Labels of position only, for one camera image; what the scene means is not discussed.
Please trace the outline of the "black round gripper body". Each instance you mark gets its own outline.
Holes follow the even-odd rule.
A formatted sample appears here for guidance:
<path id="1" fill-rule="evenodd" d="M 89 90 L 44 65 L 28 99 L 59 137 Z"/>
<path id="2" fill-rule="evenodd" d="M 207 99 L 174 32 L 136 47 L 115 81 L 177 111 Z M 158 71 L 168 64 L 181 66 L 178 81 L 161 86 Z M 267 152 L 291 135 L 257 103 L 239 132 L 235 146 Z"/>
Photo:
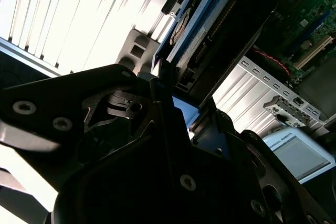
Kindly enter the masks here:
<path id="1" fill-rule="evenodd" d="M 253 223 L 230 161 L 177 153 L 147 136 L 86 167 L 60 191 L 52 223 Z"/>

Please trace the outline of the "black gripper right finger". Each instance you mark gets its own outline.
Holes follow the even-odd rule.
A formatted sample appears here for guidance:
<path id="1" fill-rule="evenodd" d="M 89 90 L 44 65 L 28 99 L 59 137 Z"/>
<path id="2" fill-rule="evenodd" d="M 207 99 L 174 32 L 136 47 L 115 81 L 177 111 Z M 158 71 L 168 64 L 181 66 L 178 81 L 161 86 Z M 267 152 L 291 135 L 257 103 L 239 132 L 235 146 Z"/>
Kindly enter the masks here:
<path id="1" fill-rule="evenodd" d="M 234 167 L 238 192 L 253 223 L 332 223 L 332 219 L 253 131 L 238 133 L 224 112 L 210 109 L 212 138 Z"/>

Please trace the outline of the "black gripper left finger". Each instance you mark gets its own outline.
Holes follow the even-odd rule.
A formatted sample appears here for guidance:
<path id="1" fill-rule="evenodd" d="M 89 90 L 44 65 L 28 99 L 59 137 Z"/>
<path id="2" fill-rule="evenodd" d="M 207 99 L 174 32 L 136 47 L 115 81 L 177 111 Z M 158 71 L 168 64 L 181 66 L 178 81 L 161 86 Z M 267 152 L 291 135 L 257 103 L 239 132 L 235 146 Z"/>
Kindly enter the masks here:
<path id="1" fill-rule="evenodd" d="M 79 144 L 85 167 L 70 189 L 182 186 L 195 190 L 183 111 L 172 97 L 174 72 L 136 76 L 113 64 L 1 91 L 1 140 L 61 164 Z"/>

